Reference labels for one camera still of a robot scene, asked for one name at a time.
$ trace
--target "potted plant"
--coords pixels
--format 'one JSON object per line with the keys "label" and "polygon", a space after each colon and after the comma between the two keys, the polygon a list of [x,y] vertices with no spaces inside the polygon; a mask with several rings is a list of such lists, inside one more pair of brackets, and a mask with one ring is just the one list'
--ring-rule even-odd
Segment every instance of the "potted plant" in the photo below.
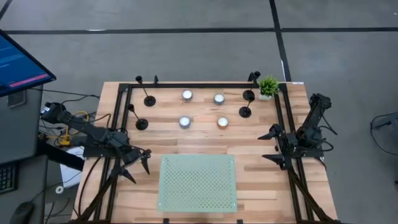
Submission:
{"label": "potted plant", "polygon": [[273,76],[267,76],[259,81],[260,100],[270,100],[278,92],[278,82]]}

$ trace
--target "computer monitor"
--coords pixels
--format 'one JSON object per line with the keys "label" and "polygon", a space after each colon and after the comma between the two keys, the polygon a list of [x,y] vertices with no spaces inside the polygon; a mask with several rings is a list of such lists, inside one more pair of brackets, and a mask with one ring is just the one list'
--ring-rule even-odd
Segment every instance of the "computer monitor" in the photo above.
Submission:
{"label": "computer monitor", "polygon": [[54,74],[0,29],[0,97],[55,79]]}

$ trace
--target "pegboard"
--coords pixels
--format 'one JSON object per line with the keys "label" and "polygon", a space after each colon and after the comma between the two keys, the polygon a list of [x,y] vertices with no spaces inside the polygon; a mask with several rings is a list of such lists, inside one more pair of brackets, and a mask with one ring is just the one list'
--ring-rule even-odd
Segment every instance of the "pegboard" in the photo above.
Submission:
{"label": "pegboard", "polygon": [[237,212],[233,155],[163,155],[160,212]]}

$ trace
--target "candle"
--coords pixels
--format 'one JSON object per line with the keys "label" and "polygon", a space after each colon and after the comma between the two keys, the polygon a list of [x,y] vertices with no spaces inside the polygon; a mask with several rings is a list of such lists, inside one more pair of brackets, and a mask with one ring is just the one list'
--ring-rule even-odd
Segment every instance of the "candle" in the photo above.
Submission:
{"label": "candle", "polygon": [[225,128],[228,125],[228,119],[225,117],[218,118],[217,125],[220,128]]}
{"label": "candle", "polygon": [[214,95],[214,103],[217,105],[222,105],[224,103],[224,95],[221,93]]}
{"label": "candle", "polygon": [[192,96],[193,96],[193,93],[192,93],[190,90],[184,90],[184,91],[182,92],[182,98],[183,98],[185,101],[190,101],[190,100],[192,100]]}
{"label": "candle", "polygon": [[180,127],[183,129],[189,128],[191,125],[191,119],[188,116],[182,116],[180,118]]}

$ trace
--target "wooden tabletop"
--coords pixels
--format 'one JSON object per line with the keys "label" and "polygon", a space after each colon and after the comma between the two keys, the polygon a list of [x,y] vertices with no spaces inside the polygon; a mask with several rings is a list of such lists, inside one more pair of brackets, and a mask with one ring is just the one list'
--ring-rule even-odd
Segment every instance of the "wooden tabletop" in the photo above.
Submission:
{"label": "wooden tabletop", "polygon": [[[97,118],[113,113],[118,86],[118,82],[104,83]],[[305,87],[303,84],[288,83],[287,88],[295,126],[299,127],[310,111]],[[274,149],[275,140],[257,140],[278,121],[275,101],[256,99],[250,105],[252,115],[249,118],[242,118],[238,111],[240,107],[247,104],[247,101],[242,98],[244,89],[192,88],[191,102],[182,100],[183,90],[184,88],[148,88],[148,94],[156,97],[156,104],[153,107],[146,107],[143,102],[144,91],[141,88],[133,89],[131,103],[134,104],[137,115],[148,120],[149,126],[144,131],[137,130],[136,118],[129,113],[127,130],[132,145],[152,150],[152,157],[149,159],[150,175],[146,174],[141,163],[137,163],[128,168],[137,180],[136,185],[124,177],[118,179],[112,222],[162,223],[163,218],[169,218],[171,223],[236,223],[237,219],[243,219],[244,223],[295,222],[286,171],[280,170],[279,166],[261,157],[263,154],[277,153]],[[259,91],[254,90],[254,92],[258,97]],[[215,93],[225,95],[223,105],[218,106],[213,103]],[[281,104],[285,116],[283,100]],[[122,113],[123,109],[120,110],[118,128],[121,124]],[[189,129],[180,128],[178,119],[182,115],[187,115],[193,120]],[[229,119],[226,129],[220,129],[216,124],[220,116]],[[106,121],[98,121],[96,125],[105,126]],[[234,155],[238,212],[158,212],[160,157],[162,154],[177,153]],[[85,162],[75,202],[76,209],[82,183],[95,160],[91,158]],[[82,210],[89,205],[98,192],[103,161],[103,159],[99,161],[87,181],[82,199]],[[325,168],[315,159],[304,158],[303,163],[310,193],[326,214],[337,218]],[[305,218],[305,206],[300,193],[299,198],[302,216]],[[101,218],[105,216],[107,200],[108,195],[105,195]]]}

